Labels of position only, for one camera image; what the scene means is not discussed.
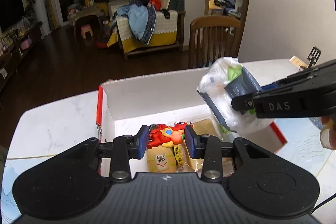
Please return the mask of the person's right hand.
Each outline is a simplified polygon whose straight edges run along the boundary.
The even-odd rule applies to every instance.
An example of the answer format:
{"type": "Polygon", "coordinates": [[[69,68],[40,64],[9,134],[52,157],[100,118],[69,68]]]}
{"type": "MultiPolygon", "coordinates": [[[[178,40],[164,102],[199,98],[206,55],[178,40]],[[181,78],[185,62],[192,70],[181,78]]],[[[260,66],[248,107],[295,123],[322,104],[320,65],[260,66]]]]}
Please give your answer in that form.
{"type": "Polygon", "coordinates": [[[320,141],[323,148],[335,150],[335,115],[322,117],[321,123],[320,141]]]}

